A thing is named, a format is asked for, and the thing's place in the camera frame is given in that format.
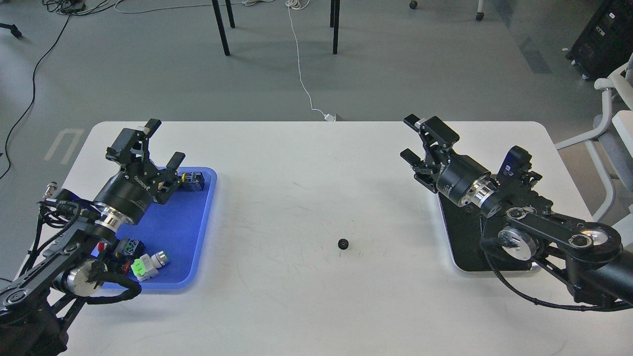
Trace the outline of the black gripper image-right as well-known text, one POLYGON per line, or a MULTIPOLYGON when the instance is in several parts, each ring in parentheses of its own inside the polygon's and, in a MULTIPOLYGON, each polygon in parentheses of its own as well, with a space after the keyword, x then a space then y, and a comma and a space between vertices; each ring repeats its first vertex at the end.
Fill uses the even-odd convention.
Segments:
POLYGON ((479 208, 497 208, 497 185, 491 172, 467 155, 452 153, 459 135, 439 117, 420 119, 408 115, 403 120, 418 133, 425 161, 441 161, 441 168, 425 163, 410 149, 400 152, 414 172, 414 179, 429 191, 438 191, 457 207, 472 203, 479 208))

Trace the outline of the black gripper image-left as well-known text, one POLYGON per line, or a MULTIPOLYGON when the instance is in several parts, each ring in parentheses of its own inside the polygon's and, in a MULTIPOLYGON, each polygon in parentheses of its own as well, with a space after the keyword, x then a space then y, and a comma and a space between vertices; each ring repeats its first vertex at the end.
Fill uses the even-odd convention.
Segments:
POLYGON ((156 168, 150 158, 149 139, 160 126, 161 120, 151 119, 143 127, 124 128, 106 148, 106 160, 115 162, 121 169, 93 202, 101 210, 113 208, 121 213, 126 224, 138 225, 152 203, 165 205, 181 185, 177 169, 185 153, 174 152, 163 169, 156 168))

